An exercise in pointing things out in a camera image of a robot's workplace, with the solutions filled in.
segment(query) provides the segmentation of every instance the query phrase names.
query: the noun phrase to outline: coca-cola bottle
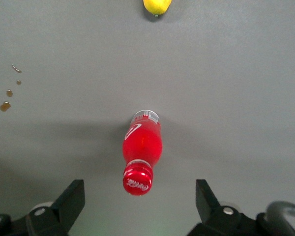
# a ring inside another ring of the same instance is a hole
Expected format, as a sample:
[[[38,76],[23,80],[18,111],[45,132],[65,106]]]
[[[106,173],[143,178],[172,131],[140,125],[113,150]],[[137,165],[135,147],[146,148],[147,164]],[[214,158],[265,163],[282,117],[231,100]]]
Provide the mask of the coca-cola bottle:
[[[149,110],[137,112],[122,145],[126,168],[123,187],[132,195],[146,194],[152,187],[153,167],[162,154],[161,125],[158,115]]]

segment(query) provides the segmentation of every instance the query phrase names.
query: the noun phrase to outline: bottle neck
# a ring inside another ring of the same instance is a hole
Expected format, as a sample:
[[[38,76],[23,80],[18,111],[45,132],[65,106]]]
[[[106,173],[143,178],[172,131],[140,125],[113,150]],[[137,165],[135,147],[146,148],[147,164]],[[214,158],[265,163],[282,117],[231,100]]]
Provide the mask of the bottle neck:
[[[152,166],[145,160],[142,160],[142,159],[135,159],[135,160],[132,160],[130,161],[126,167],[132,165],[132,164],[146,164],[148,167],[152,168]]]

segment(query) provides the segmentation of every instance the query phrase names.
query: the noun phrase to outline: red bottle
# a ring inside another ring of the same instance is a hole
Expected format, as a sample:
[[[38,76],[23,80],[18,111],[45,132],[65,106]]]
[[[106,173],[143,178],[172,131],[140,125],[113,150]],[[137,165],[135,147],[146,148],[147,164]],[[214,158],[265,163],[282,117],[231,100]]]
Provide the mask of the red bottle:
[[[146,194],[152,187],[153,167],[162,154],[161,124],[158,115],[149,110],[137,112],[122,145],[127,165],[123,187],[132,195]]]

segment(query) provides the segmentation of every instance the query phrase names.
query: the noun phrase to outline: gray surface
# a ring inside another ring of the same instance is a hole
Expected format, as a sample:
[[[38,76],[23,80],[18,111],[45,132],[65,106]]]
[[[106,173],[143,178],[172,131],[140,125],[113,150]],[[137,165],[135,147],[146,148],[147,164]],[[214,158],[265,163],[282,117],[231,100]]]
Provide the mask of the gray surface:
[[[13,219],[75,178],[72,236],[184,236],[197,178],[252,218],[295,203],[295,1],[173,0],[158,20],[140,0],[0,1],[5,100],[0,212]],[[138,198],[121,144],[140,109],[159,114],[164,151]]]

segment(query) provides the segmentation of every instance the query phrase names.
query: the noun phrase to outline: brown liquid droplet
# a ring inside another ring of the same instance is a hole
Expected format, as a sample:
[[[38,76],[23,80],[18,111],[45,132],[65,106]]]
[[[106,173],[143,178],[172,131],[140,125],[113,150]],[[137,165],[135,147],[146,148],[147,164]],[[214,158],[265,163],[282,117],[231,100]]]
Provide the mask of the brown liquid droplet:
[[[3,102],[0,106],[0,110],[6,112],[11,107],[11,104],[7,101]]]
[[[12,97],[12,96],[13,96],[13,92],[12,92],[10,89],[8,89],[8,90],[6,91],[6,95],[7,95],[8,97]]]
[[[16,72],[18,72],[18,73],[21,73],[21,72],[22,72],[21,70],[19,70],[18,68],[16,68],[14,65],[12,65],[12,68],[13,68]]]

